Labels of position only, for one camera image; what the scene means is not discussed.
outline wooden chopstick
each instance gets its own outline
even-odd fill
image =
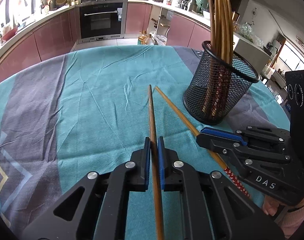
[[[159,176],[159,160],[157,150],[155,116],[153,107],[153,97],[151,85],[148,86],[149,97],[149,126],[150,126],[150,144],[151,144],[151,160],[152,160],[152,179],[153,179],[153,197],[156,221],[156,239],[164,240],[164,223],[163,223],[163,208],[162,194]]]
[[[232,8],[231,1],[228,0],[228,10],[229,10],[229,19],[230,19],[230,64],[232,65],[233,60],[233,20],[232,20]]]
[[[221,47],[220,44],[220,23],[219,23],[219,19],[220,19],[220,14],[219,14],[219,3],[218,0],[214,0],[214,28],[215,28],[215,48],[214,48],[214,53],[215,55],[219,55],[218,50],[219,47]]]
[[[225,30],[226,30],[226,54],[225,61],[226,63],[230,63],[230,14],[228,12],[228,0],[223,0],[223,8],[224,8],[224,20],[225,20]]]
[[[218,55],[221,57],[222,60],[225,60],[226,55],[226,26],[225,26],[225,19],[224,19],[224,0],[218,0],[219,2],[219,14],[220,14],[220,25],[221,25],[221,54]]]
[[[182,120],[182,122],[190,129],[194,136],[198,136],[200,132],[194,127],[193,124],[185,117],[185,115],[176,107],[175,104],[171,102],[171,100],[159,89],[157,86],[155,87],[156,91],[160,93],[163,99],[168,103],[168,105],[173,109],[173,111],[178,115],[178,117]],[[234,185],[236,185],[245,195],[249,197],[249,193],[246,191],[245,187],[242,183],[236,178],[233,172],[229,169],[228,165],[225,161],[218,155],[217,153],[208,150],[211,157],[217,162],[217,164],[225,171],[225,173],[229,176],[232,180]]]
[[[215,24],[214,24],[214,11],[213,11],[213,1],[209,0],[210,9],[210,22],[211,22],[211,49],[215,51]]]

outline basket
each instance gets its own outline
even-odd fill
[[[232,65],[215,56],[210,41],[202,43],[204,53],[183,94],[183,103],[191,116],[203,124],[215,125],[231,111],[258,73],[243,57],[234,52]]]

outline plastic bag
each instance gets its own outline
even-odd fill
[[[248,23],[239,24],[239,25],[237,25],[235,31],[239,35],[241,35],[245,39],[247,39],[248,41],[252,42],[254,45],[263,49],[264,42],[255,35],[250,24],[248,24]]]
[[[158,45],[165,46],[167,38],[163,35],[153,35],[154,40],[156,40]]]

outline built-in oven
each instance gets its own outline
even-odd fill
[[[126,0],[108,0],[82,4],[79,42],[124,38]]]

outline kitchen cabinet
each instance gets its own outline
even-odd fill
[[[74,45],[69,12],[53,17],[33,33],[41,61],[69,53]]]
[[[27,67],[41,62],[34,35],[33,33],[28,35],[0,64],[0,82]]]
[[[210,40],[211,40],[211,31],[203,26],[195,24],[188,47],[192,49],[204,50],[202,48],[202,42],[210,41]]]
[[[70,30],[71,30],[71,39],[72,43],[74,44],[77,40],[77,32],[76,32],[76,10],[79,10],[79,8],[74,8],[69,11],[69,20],[70,20]]]
[[[125,33],[137,34],[143,30],[147,30],[150,14],[151,4],[129,2],[126,12]]]
[[[167,45],[187,47],[192,36],[195,23],[183,16],[173,14],[167,35]]]

